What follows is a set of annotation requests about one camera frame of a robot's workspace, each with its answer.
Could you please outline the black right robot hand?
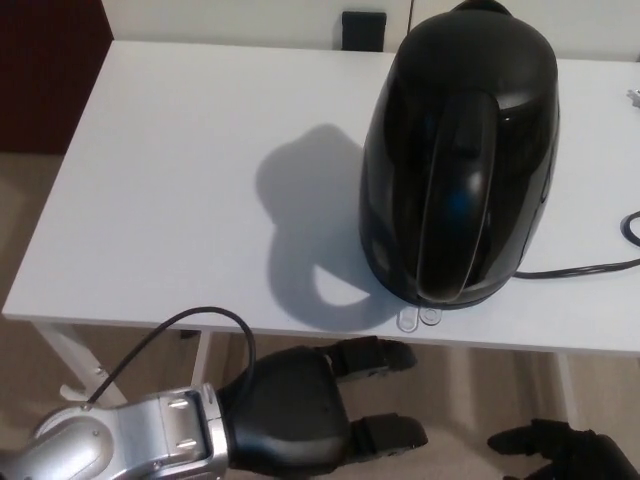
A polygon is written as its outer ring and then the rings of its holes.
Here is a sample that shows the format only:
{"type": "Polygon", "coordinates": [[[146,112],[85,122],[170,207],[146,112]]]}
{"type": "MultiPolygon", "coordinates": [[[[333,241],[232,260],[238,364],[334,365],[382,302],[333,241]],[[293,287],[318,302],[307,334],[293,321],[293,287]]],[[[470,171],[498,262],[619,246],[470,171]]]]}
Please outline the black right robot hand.
{"type": "Polygon", "coordinates": [[[528,479],[637,479],[639,471],[618,444],[593,430],[569,423],[533,419],[528,425],[496,433],[487,445],[501,455],[539,455],[548,463],[528,479]]]}

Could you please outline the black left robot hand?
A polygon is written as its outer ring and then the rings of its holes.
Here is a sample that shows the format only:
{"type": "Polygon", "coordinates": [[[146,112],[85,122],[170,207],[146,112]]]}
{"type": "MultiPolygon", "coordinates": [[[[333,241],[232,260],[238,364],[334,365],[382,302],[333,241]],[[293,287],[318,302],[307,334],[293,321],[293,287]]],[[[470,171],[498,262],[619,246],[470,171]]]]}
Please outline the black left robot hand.
{"type": "Polygon", "coordinates": [[[376,336],[297,346],[257,360],[218,393],[230,468],[307,479],[425,446],[427,434],[414,418],[349,419],[338,388],[416,363],[409,345],[376,336]]]}

